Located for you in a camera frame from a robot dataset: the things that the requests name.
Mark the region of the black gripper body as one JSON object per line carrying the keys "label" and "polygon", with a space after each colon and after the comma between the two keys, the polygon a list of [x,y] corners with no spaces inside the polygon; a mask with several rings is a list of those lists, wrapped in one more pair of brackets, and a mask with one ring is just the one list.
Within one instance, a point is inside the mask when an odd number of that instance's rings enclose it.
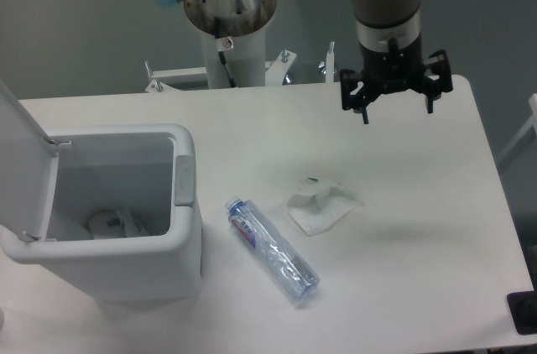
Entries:
{"label": "black gripper body", "polygon": [[421,38],[392,52],[377,52],[360,45],[362,82],[366,95],[406,91],[421,82],[425,73]]}

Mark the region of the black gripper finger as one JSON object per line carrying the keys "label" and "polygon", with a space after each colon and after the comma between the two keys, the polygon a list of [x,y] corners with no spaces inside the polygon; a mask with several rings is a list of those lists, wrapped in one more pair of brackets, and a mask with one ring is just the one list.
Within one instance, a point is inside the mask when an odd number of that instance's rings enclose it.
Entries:
{"label": "black gripper finger", "polygon": [[369,124],[367,106],[380,96],[379,84],[363,71],[342,69],[339,76],[341,108],[361,114],[363,122]]}
{"label": "black gripper finger", "polygon": [[431,114],[434,111],[434,102],[440,99],[443,93],[453,91],[447,52],[439,49],[422,60],[413,81],[413,91],[425,95],[426,111]]}

